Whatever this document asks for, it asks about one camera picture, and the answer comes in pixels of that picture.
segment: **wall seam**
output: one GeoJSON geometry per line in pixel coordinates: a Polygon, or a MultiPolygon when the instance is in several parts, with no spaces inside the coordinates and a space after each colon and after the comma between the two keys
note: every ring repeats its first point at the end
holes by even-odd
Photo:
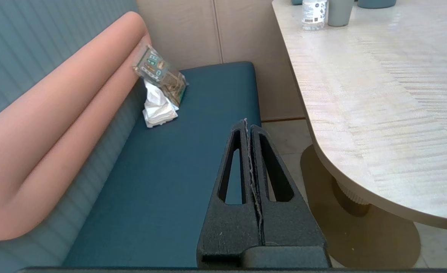
{"type": "Polygon", "coordinates": [[[219,26],[219,19],[218,19],[218,13],[217,13],[217,0],[212,0],[213,2],[213,13],[215,16],[215,26],[217,29],[217,40],[219,44],[219,54],[220,54],[220,63],[224,63],[224,53],[222,51],[222,37],[220,36],[220,26],[219,26]]]}

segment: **white marble tabletop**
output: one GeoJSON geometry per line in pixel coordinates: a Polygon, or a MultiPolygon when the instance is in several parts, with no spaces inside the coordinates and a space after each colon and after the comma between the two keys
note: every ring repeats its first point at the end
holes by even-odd
{"type": "Polygon", "coordinates": [[[382,209],[447,228],[447,0],[355,6],[348,26],[319,31],[301,29],[291,0],[272,5],[327,169],[382,209]]]}

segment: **pink bolster pillow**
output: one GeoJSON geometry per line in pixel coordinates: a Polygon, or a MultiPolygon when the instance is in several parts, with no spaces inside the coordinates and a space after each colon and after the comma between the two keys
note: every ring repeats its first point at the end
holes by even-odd
{"type": "Polygon", "coordinates": [[[141,40],[144,21],[126,13],[0,113],[0,240],[56,206],[137,81],[141,40]]]}

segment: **plastic packaging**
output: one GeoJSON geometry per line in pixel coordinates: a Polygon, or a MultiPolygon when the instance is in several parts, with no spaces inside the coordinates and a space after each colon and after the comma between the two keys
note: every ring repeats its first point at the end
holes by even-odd
{"type": "Polygon", "coordinates": [[[144,80],[144,84],[148,90],[142,111],[146,126],[148,128],[160,126],[176,118],[178,107],[173,105],[157,86],[147,80],[144,80]]]}
{"type": "Polygon", "coordinates": [[[163,94],[180,107],[187,87],[185,76],[166,62],[151,45],[139,45],[133,69],[135,73],[163,91],[163,94]]]}
{"type": "Polygon", "coordinates": [[[303,29],[319,30],[326,20],[326,0],[303,0],[303,29]]]}

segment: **clear plastic bag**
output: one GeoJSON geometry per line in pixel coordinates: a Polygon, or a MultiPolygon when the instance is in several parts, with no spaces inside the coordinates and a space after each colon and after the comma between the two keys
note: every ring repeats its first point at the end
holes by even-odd
{"type": "Polygon", "coordinates": [[[133,63],[136,74],[163,91],[163,94],[177,107],[180,107],[183,94],[188,85],[185,76],[173,69],[151,46],[140,44],[140,50],[133,63]]]}

